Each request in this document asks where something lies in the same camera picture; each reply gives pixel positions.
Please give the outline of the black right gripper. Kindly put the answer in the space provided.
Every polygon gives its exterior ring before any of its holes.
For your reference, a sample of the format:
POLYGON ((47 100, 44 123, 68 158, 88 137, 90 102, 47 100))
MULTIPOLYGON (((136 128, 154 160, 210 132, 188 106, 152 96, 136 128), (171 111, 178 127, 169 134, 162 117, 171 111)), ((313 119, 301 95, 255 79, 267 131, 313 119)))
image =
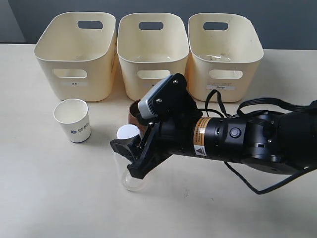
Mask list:
POLYGON ((143 179, 173 154, 192 152, 193 128, 202 117, 181 73, 172 74, 155 96, 154 110, 154 118, 143 119, 149 124, 143 138, 136 135, 110 141, 112 150, 132 163, 128 170, 137 179, 143 179))

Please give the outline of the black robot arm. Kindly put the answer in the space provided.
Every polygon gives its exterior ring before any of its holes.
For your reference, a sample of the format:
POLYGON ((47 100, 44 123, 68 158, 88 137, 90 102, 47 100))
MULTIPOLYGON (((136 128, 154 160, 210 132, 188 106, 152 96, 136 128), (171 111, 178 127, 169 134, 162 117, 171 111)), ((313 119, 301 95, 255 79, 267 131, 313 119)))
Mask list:
POLYGON ((276 105, 286 113, 258 110, 220 118, 204 117, 187 91, 185 77, 170 75, 139 102, 143 136, 114 139, 110 145, 130 161, 131 176, 142 179, 172 155, 245 164, 292 175, 317 164, 317 104, 287 103, 276 98, 248 100, 241 107, 276 105))

